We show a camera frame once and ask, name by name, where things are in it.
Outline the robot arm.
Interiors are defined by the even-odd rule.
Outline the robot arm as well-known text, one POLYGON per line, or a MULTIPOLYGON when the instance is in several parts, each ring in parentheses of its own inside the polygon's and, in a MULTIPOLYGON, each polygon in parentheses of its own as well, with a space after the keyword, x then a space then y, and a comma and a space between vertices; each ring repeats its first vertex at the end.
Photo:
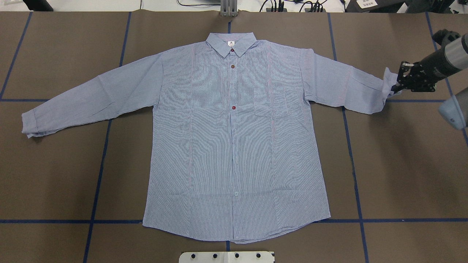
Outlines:
MULTIPOLYGON (((402 90, 435 92, 439 81, 467 69, 467 34, 443 29, 437 31, 432 40, 440 46, 438 50, 418 62, 401 62, 396 84, 391 87, 391 95, 402 90)), ((468 124, 468 89, 451 95, 439 106, 438 112, 453 128, 465 129, 468 124)))

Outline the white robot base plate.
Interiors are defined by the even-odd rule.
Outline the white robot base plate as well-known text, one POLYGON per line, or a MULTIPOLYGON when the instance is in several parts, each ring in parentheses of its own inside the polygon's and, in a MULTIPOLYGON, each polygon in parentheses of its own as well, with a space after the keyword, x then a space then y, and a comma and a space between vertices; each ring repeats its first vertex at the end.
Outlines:
POLYGON ((275 263, 270 251, 184 252, 179 263, 275 263))

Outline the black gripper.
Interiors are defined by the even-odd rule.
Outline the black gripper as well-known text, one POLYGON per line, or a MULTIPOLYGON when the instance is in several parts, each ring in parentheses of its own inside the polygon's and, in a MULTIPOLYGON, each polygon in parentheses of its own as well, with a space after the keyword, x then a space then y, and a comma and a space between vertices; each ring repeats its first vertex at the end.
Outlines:
POLYGON ((435 92, 435 84, 445 78, 438 68, 440 62, 436 55, 429 55, 415 63, 402 61, 397 84, 391 87, 391 91, 400 92, 407 89, 412 92, 435 92))

